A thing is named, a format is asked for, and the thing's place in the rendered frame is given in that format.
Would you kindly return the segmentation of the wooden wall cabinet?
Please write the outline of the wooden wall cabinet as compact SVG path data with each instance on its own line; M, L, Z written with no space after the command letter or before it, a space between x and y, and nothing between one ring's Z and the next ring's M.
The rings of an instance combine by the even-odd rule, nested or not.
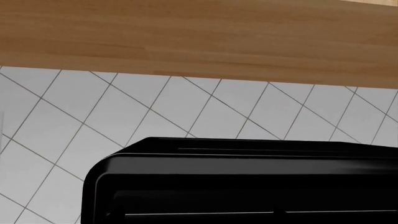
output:
M0 0L0 65L398 89L398 7Z

